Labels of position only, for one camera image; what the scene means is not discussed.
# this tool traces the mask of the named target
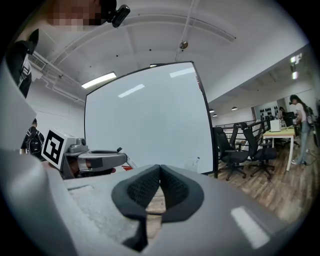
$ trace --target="ceiling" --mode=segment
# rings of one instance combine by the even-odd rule
[[[257,10],[268,7],[264,0],[117,2],[117,7],[126,4],[131,9],[117,29],[109,23],[85,32],[49,25],[40,29],[36,52],[48,62],[41,71],[47,81],[84,100],[96,86],[83,89],[82,84],[110,72],[120,77],[154,63],[194,61],[202,76],[219,64],[217,53],[237,41]],[[179,49],[182,40],[189,42],[184,51]],[[202,82],[206,90],[214,81]]]
[[[292,80],[290,58],[300,53],[302,53],[302,59],[299,64],[296,65],[298,79]],[[280,91],[281,87],[288,87],[293,82],[299,81],[301,78],[310,78],[313,61],[312,49],[307,45],[301,50],[293,53],[291,56],[270,67],[269,70],[262,72],[257,77],[253,77],[251,80],[211,101],[209,103],[209,107],[214,109],[214,113],[217,115],[223,115],[231,112],[232,107],[237,107],[238,110],[247,107],[254,107],[254,103],[257,99],[261,100],[265,95],[270,94],[275,88]]]

